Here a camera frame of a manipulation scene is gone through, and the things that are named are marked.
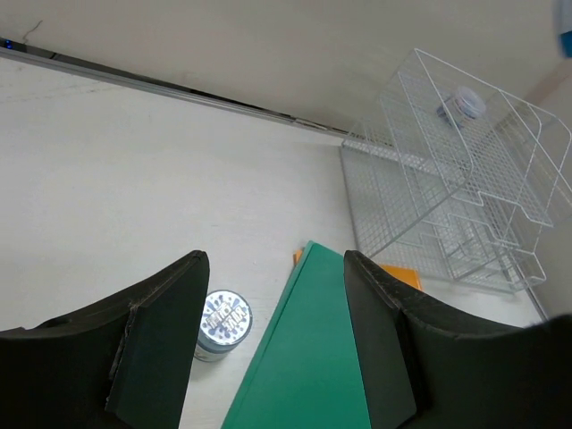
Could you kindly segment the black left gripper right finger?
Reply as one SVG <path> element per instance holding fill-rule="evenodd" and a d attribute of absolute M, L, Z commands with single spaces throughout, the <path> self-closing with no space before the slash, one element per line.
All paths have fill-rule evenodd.
<path fill-rule="evenodd" d="M 571 318 L 525 328 L 452 307 L 356 250 L 344 285 L 374 428 L 568 428 Z"/>

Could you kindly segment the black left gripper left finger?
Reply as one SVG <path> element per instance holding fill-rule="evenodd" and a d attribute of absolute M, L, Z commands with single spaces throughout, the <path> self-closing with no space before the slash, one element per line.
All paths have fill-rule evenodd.
<path fill-rule="evenodd" d="M 2 427 L 178 427 L 209 274 L 194 250 L 91 305 L 3 331 Z"/>

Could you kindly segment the blue pin jar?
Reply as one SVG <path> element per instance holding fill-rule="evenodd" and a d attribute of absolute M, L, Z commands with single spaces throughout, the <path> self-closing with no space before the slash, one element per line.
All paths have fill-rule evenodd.
<path fill-rule="evenodd" d="M 557 44 L 564 58 L 572 57 L 572 0 L 553 1 L 553 27 Z"/>
<path fill-rule="evenodd" d="M 253 315 L 248 302 L 231 290 L 206 296 L 194 357 L 203 362 L 225 358 L 248 336 Z"/>

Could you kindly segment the green clip file folder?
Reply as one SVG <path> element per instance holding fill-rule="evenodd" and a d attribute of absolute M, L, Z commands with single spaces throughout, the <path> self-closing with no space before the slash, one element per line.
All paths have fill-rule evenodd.
<path fill-rule="evenodd" d="M 306 244 L 223 421 L 225 428 L 367 428 L 341 254 Z"/>

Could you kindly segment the clear paper clip jar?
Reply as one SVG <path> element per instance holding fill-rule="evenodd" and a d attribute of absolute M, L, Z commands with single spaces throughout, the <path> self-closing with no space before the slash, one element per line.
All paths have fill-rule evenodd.
<path fill-rule="evenodd" d="M 469 123 L 481 118 L 486 112 L 486 105 L 482 98 L 471 88 L 459 86 L 446 96 L 437 107 L 437 116 L 450 126 L 458 129 L 466 127 Z"/>

